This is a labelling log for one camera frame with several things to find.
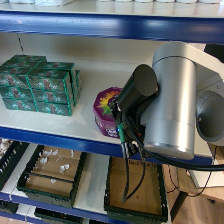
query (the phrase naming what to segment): stacked green boxes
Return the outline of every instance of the stacked green boxes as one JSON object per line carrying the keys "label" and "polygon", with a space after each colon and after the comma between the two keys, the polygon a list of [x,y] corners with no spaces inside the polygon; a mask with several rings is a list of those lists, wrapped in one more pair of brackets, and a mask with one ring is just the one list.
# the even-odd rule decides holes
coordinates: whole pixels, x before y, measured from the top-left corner
{"label": "stacked green boxes", "polygon": [[76,105],[78,103],[80,96],[81,73],[79,70],[75,70],[74,63],[40,62],[37,68],[47,70],[67,71],[70,77],[74,104]]}
{"label": "stacked green boxes", "polygon": [[81,90],[74,63],[47,62],[45,56],[14,55],[0,66],[0,94],[10,110],[71,116]]}
{"label": "stacked green boxes", "polygon": [[27,75],[40,61],[46,57],[15,55],[0,66],[0,94],[7,109],[37,111]]}
{"label": "stacked green boxes", "polygon": [[39,112],[72,115],[75,106],[69,72],[33,69],[28,82]]}

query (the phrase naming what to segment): black cable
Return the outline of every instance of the black cable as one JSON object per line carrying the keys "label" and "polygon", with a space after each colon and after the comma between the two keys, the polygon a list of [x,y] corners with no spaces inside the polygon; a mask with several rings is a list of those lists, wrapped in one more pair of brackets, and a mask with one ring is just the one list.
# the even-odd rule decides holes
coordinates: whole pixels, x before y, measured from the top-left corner
{"label": "black cable", "polygon": [[[215,152],[214,152],[214,156],[213,156],[213,164],[214,164],[214,161],[215,161],[216,150],[217,150],[217,146],[215,147]],[[167,192],[167,193],[171,193],[171,192],[173,192],[175,190],[178,190],[180,192],[179,188],[173,182],[173,179],[172,179],[171,173],[170,173],[170,167],[169,167],[169,165],[168,165],[168,168],[169,168],[170,180],[171,180],[171,182],[172,182],[172,184],[174,186],[174,189],[172,191]],[[211,174],[212,174],[212,171],[210,171],[210,174],[209,174],[208,179],[207,179],[207,181],[205,183],[205,186],[203,187],[203,189],[198,194],[196,194],[196,195],[189,195],[189,194],[186,193],[187,194],[187,197],[195,198],[195,197],[201,195],[204,192],[205,188],[207,187],[207,184],[208,184],[208,181],[209,181],[209,179],[211,177]]]}
{"label": "black cable", "polygon": [[144,148],[144,145],[142,143],[141,140],[139,140],[139,138],[137,137],[137,135],[134,134],[132,128],[131,128],[131,124],[129,122],[129,118],[128,116],[126,116],[126,122],[127,122],[127,126],[131,132],[131,134],[133,135],[134,139],[138,142],[138,144],[142,147],[142,149],[144,149],[150,156],[154,157],[155,159],[159,160],[160,162],[162,162],[163,164],[168,164],[171,166],[176,166],[179,168],[183,168],[186,170],[197,170],[197,171],[224,171],[224,164],[221,165],[197,165],[197,164],[187,164],[187,163],[183,163],[183,162],[178,162],[172,159],[168,159],[164,156],[161,156],[157,153],[153,153],[150,152],[148,149]]}
{"label": "black cable", "polygon": [[124,153],[124,160],[125,160],[125,166],[126,166],[126,178],[127,178],[123,197],[122,197],[122,203],[125,203],[126,196],[128,194],[128,190],[129,190],[129,166],[128,166],[128,157],[127,157],[127,153],[126,153],[126,145],[125,145],[125,143],[122,143],[121,146],[122,146],[123,153]]}
{"label": "black cable", "polygon": [[124,152],[124,159],[125,159],[125,165],[126,165],[126,177],[127,177],[126,185],[125,185],[125,189],[124,189],[124,193],[123,193],[123,197],[122,197],[122,203],[125,203],[129,198],[131,198],[135,194],[135,192],[142,185],[142,182],[143,182],[144,177],[145,177],[145,168],[146,168],[146,165],[145,165],[145,161],[142,160],[142,163],[143,163],[143,172],[142,172],[141,180],[139,181],[137,187],[127,196],[128,191],[129,191],[129,166],[128,166],[128,158],[127,158],[125,143],[122,144],[122,149],[123,149],[123,152]]}

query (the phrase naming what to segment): purple lid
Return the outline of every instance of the purple lid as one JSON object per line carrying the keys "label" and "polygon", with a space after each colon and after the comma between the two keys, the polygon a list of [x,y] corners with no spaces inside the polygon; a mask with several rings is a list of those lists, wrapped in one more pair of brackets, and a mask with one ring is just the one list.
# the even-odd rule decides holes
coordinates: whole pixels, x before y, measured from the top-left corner
{"label": "purple lid", "polygon": [[97,114],[102,120],[114,122],[108,104],[113,100],[113,98],[119,95],[121,90],[121,88],[111,87],[97,95],[93,105],[93,110],[94,113]]}

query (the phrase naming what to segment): blue shelf edge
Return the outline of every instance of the blue shelf edge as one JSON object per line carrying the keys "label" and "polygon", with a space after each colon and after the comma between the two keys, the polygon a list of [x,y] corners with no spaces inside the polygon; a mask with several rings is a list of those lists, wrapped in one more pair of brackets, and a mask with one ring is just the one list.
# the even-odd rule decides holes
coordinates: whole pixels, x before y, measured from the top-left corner
{"label": "blue shelf edge", "polygon": [[43,203],[43,202],[33,201],[33,200],[30,200],[29,198],[20,197],[20,196],[16,196],[16,195],[12,195],[12,201],[15,203],[32,205],[32,206],[35,206],[38,208],[48,209],[48,210],[55,211],[55,212],[61,212],[61,213],[69,214],[69,215],[74,215],[74,216],[87,218],[87,219],[98,220],[101,222],[106,222],[106,223],[111,223],[111,224],[128,224],[127,222],[110,219],[107,217],[106,214],[90,212],[90,211],[85,211],[85,210],[75,209],[75,208],[73,208],[73,209],[65,208],[62,206],[51,205],[51,204],[47,204],[47,203]]}
{"label": "blue shelf edge", "polygon": [[25,221],[25,216],[23,216],[23,215],[0,212],[0,216],[6,217],[6,218],[9,218],[9,219],[17,219],[17,220]]}
{"label": "blue shelf edge", "polygon": [[[120,145],[105,142],[97,142],[85,139],[71,138],[53,134],[45,134],[40,132],[25,131],[20,129],[0,127],[0,137],[8,138],[16,141],[29,142],[40,145],[49,145],[71,150],[78,150],[87,153],[96,153],[122,158],[122,150]],[[131,159],[141,160],[139,154],[134,155]],[[150,157],[146,159],[148,162],[160,163],[158,160]],[[177,160],[188,164],[211,165],[212,158],[195,156],[192,160]]]}
{"label": "blue shelf edge", "polygon": [[0,32],[224,44],[224,18],[0,11]]}

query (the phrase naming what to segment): tray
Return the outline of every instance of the tray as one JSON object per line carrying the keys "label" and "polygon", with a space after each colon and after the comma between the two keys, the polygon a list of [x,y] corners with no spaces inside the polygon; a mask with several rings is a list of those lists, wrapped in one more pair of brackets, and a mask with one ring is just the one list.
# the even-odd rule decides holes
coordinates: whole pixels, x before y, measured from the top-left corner
{"label": "tray", "polygon": [[15,214],[18,207],[19,207],[19,204],[0,200],[0,211],[1,212]]}
{"label": "tray", "polygon": [[81,224],[83,220],[80,217],[63,214],[60,212],[54,212],[42,208],[36,208],[34,215],[41,218],[44,222],[52,224]]}
{"label": "tray", "polygon": [[[141,162],[129,160],[129,171],[130,193],[141,178]],[[141,187],[122,204],[125,183],[125,161],[111,157],[104,197],[104,209],[109,218],[137,224],[167,222],[168,209],[161,165],[146,163],[146,175]]]}
{"label": "tray", "polygon": [[[46,152],[51,150],[59,151],[57,155],[47,157]],[[71,152],[79,160],[72,160]],[[41,164],[40,161],[46,157],[47,163]],[[38,145],[18,181],[17,189],[23,191],[31,200],[72,208],[85,158],[86,153]],[[70,163],[70,168],[61,174],[59,168],[66,163]]]}
{"label": "tray", "polygon": [[0,159],[0,190],[11,176],[29,143],[14,141]]}

